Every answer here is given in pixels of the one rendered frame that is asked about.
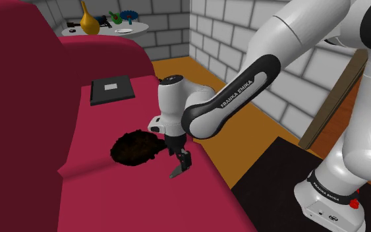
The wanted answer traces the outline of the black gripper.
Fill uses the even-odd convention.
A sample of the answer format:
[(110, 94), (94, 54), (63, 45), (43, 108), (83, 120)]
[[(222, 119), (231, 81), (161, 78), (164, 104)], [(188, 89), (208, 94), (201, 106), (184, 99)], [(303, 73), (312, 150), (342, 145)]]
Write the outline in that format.
[(186, 134), (180, 136), (169, 136), (165, 134), (164, 141), (169, 150), (169, 155), (172, 156), (175, 154), (180, 163), (176, 168), (174, 168), (169, 176), (170, 178), (175, 178), (181, 173), (187, 171), (192, 165), (191, 154), (189, 151), (185, 150)]

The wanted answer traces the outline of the black fuzzy round cushion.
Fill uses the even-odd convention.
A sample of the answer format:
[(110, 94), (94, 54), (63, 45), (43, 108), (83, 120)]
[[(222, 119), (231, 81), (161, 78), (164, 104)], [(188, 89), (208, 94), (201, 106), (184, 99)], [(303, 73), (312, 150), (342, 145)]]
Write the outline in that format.
[(118, 138), (110, 149), (110, 156), (116, 163), (137, 166), (153, 160), (155, 155), (166, 147), (163, 139), (153, 133), (138, 129)]

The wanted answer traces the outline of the black robot stand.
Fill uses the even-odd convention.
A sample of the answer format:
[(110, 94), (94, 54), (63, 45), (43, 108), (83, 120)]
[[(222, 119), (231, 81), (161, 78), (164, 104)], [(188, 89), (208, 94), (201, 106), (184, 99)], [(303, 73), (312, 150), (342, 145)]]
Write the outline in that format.
[[(278, 137), (231, 189), (258, 232), (330, 232), (303, 215), (294, 187), (322, 159)], [(371, 232), (371, 185), (360, 188)]]

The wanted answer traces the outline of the black flat book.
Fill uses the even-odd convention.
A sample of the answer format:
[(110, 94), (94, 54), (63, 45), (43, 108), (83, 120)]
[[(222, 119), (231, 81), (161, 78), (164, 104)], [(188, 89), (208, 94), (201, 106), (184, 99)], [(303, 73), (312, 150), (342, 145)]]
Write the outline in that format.
[(101, 105), (135, 98), (127, 75), (93, 80), (90, 90), (90, 105)]

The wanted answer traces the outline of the white round side table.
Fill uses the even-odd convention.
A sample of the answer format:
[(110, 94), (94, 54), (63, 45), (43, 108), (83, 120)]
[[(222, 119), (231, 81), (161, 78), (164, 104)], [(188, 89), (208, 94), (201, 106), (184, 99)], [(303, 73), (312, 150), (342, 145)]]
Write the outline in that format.
[(63, 36), (86, 35), (81, 27), (81, 21), (86, 15), (91, 16), (99, 24), (98, 35), (122, 36), (124, 38), (135, 38), (145, 34), (149, 28), (147, 24), (135, 22), (138, 18), (136, 11), (126, 10), (119, 12), (117, 3), (110, 0), (78, 0), (81, 7), (76, 9), (82, 11), (76, 16), (70, 17), (66, 28), (61, 32)]

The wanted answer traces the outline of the red sofa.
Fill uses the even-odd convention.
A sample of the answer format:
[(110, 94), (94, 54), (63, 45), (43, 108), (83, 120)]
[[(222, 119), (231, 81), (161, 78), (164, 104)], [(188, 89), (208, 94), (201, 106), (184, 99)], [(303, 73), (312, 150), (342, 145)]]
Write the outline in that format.
[[(135, 98), (90, 105), (93, 80), (123, 75)], [(0, 232), (256, 232), (200, 144), (175, 178), (167, 150), (111, 159), (159, 113), (158, 85), (134, 41), (58, 37), (37, 6), (0, 0)]]

